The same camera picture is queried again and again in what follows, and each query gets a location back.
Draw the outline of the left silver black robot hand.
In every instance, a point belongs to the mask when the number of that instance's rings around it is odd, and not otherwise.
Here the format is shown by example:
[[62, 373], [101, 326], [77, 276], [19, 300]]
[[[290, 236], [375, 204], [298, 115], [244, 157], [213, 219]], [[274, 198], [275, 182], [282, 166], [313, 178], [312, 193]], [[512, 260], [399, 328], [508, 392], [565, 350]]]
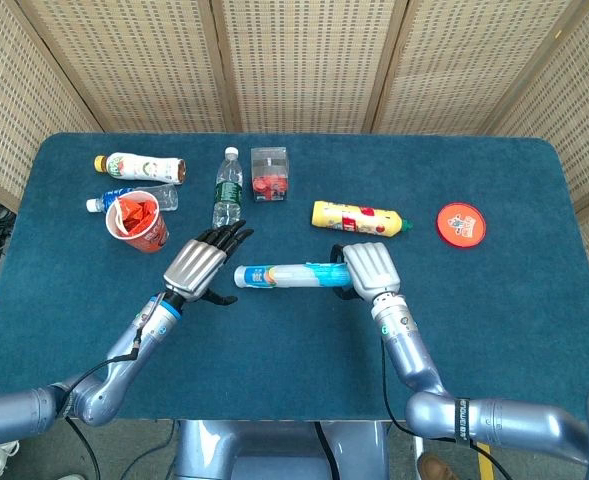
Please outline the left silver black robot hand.
[[177, 298], [180, 304], [199, 300], [228, 306], [236, 296], [222, 296], [210, 288], [210, 283], [238, 247], [254, 233], [245, 228], [246, 221], [210, 228], [189, 240], [164, 273], [164, 299]]

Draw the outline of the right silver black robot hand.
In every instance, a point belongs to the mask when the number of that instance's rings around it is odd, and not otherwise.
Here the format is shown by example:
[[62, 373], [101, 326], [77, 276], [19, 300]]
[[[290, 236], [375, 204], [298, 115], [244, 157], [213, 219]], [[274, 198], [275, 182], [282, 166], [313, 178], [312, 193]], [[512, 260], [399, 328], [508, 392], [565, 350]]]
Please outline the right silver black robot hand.
[[336, 244], [330, 252], [331, 263], [345, 263], [352, 287], [333, 287], [342, 300], [360, 298], [373, 303], [384, 294], [397, 295], [400, 277], [387, 247], [381, 242]]

